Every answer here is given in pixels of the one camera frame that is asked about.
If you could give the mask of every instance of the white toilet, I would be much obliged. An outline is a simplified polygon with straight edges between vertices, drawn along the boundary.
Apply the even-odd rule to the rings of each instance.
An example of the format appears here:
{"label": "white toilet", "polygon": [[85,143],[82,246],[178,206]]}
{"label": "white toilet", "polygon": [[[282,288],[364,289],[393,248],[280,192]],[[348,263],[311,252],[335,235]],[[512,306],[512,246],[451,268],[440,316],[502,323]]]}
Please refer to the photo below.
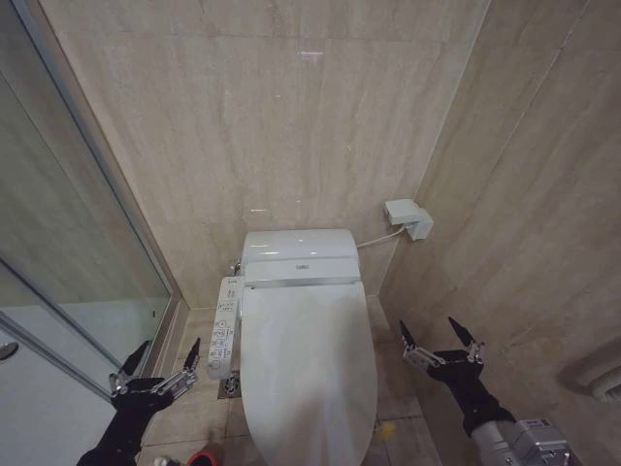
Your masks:
{"label": "white toilet", "polygon": [[348,230],[251,232],[242,257],[242,399],[271,466],[359,466],[376,363]]}

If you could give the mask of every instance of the red object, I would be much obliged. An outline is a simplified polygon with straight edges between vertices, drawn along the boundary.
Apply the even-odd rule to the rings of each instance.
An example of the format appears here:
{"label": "red object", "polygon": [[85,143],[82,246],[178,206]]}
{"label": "red object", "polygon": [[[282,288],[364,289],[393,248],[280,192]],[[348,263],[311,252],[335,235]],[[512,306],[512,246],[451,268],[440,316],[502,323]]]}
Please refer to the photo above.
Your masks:
{"label": "red object", "polygon": [[205,450],[201,450],[198,453],[194,453],[190,459],[187,460],[187,466],[217,466],[213,453]]}

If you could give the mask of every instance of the floor drain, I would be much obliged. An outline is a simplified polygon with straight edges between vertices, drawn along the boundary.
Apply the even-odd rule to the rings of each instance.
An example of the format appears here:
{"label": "floor drain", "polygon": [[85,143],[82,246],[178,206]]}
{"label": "floor drain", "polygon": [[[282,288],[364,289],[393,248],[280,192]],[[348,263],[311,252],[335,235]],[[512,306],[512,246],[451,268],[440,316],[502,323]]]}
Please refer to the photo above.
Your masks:
{"label": "floor drain", "polygon": [[240,398],[242,396],[242,384],[240,383],[240,371],[232,371],[231,376],[220,381],[217,399]]}

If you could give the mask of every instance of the toilet seat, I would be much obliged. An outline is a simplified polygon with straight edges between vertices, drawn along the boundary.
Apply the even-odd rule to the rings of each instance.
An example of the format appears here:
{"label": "toilet seat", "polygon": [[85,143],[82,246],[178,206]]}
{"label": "toilet seat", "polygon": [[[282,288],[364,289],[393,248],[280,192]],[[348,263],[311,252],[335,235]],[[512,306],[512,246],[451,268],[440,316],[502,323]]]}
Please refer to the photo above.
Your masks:
{"label": "toilet seat", "polygon": [[376,362],[360,282],[247,287],[241,378],[271,466],[359,466],[376,419]]}

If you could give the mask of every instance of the marble wall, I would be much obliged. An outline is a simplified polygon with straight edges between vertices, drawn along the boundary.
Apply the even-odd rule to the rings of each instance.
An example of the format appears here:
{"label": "marble wall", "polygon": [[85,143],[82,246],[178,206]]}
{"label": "marble wall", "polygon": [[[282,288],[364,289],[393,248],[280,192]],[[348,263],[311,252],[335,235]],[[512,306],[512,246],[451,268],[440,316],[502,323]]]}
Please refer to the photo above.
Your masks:
{"label": "marble wall", "polygon": [[[584,464],[621,464],[621,405],[586,395],[621,364],[620,5],[492,1],[416,196],[434,230],[379,294],[432,350],[467,325],[490,391]],[[444,466],[476,464],[447,390],[418,391]]]}
{"label": "marble wall", "polygon": [[[246,231],[388,231],[488,0],[41,0],[192,308]],[[396,242],[362,251],[377,294]]]}

